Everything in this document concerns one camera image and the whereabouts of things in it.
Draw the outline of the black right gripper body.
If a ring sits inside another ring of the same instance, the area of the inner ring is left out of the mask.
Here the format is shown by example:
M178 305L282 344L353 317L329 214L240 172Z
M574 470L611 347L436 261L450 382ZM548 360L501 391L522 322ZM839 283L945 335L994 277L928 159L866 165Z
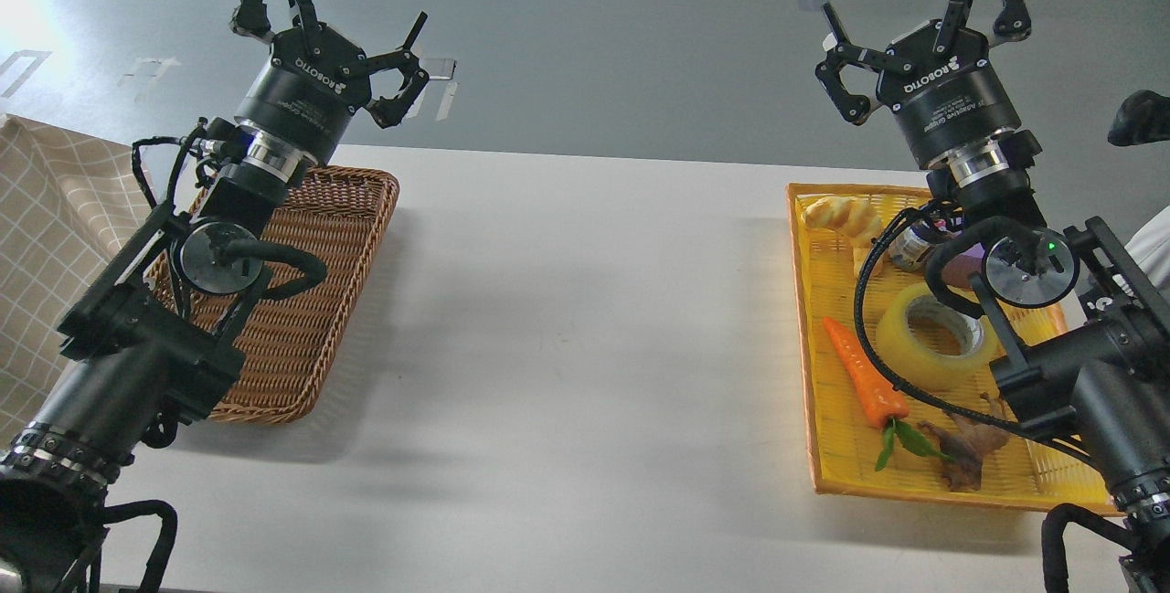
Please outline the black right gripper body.
M940 19L894 40L888 53L911 64L878 76L878 101L890 106L921 171L940 168L952 149L1021 126L1016 106L990 63L989 39L969 27L940 51Z

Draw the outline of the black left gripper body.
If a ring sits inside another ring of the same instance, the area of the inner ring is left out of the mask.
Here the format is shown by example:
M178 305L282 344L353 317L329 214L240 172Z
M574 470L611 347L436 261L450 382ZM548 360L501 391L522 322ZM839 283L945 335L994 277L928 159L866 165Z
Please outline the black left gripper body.
M235 122L326 164L356 109L369 102L369 80L343 76L344 69L356 71L363 48L333 28L318 35L318 55L307 48L297 28L275 36L267 63L239 103Z

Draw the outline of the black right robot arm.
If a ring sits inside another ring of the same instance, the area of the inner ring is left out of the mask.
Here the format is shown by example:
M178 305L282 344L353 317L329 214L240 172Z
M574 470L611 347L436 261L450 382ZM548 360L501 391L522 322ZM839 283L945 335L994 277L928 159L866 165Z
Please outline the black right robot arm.
M994 44L1031 34L1025 1L948 0L941 18L885 48L854 44L833 7L823 11L830 35L815 80L852 125L888 106L931 189L928 204L899 211L863 260L853 310L863 356L894 389L1101 476L1123 522L1053 506L1041 525L1045 589L1069 589L1064 535L1074 524L1124 549L1129 589L1165 592L1166 298L1102 218L1052 230L1037 206L1027 171L1040 144L990 60ZM878 258L932 218L958 234L931 253L925 283L941 305L994 330L1005 356L990 371L1013 419L941 400L868 339L863 305Z

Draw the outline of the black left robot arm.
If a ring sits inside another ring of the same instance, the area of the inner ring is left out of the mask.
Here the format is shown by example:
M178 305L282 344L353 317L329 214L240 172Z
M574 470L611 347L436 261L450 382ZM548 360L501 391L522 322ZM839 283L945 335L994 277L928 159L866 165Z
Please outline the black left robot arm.
M426 21L373 56L314 0L239 1L230 32L268 44L266 64L233 119L200 119L173 140L161 196L142 171L147 142L135 143L150 214L58 323L77 368L4 448L5 592L97 592L110 529L150 515L160 526L138 589L161 589L176 509L109 505L108 490L135 447L170 446L238 384L256 306L324 283L324 261L264 232L292 189L326 174L356 113L377 127L410 113L431 80L413 50Z

